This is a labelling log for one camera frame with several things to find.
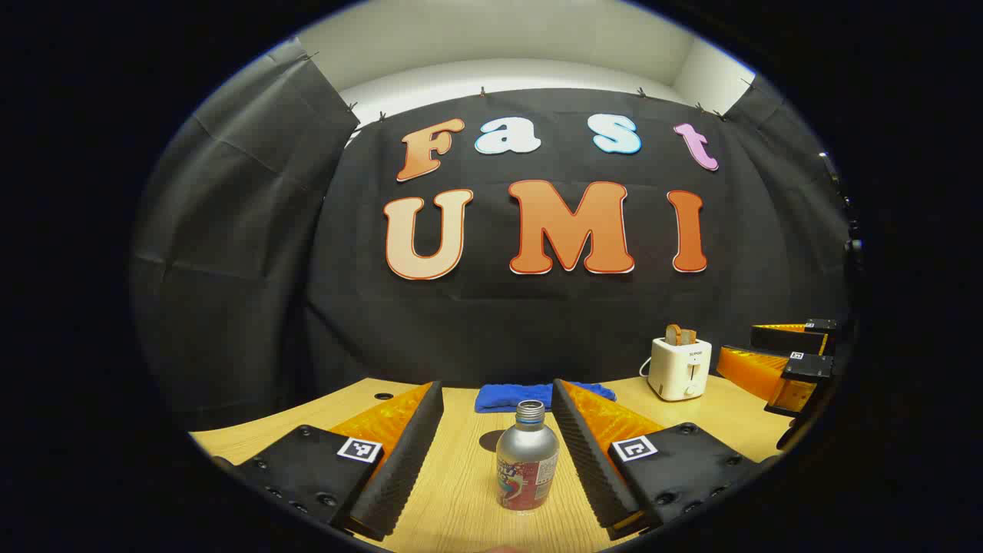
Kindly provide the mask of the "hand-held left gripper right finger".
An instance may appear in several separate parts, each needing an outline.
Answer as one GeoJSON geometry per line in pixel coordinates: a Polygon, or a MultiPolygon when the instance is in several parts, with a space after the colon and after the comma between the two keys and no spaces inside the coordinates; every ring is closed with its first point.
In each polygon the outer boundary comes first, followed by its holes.
{"type": "Polygon", "coordinates": [[[561,379],[552,388],[587,503],[614,540],[694,517],[779,454],[780,417],[727,380],[678,402],[657,398],[643,379],[610,382],[615,400],[561,379]]]}

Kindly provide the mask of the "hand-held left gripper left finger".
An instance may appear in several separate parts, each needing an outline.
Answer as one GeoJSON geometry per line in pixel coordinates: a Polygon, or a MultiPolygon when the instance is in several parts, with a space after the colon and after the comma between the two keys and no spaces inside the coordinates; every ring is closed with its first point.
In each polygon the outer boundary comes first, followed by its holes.
{"type": "Polygon", "coordinates": [[[321,528],[382,541],[393,533],[445,411],[426,382],[329,429],[304,423],[225,472],[321,528]]]}

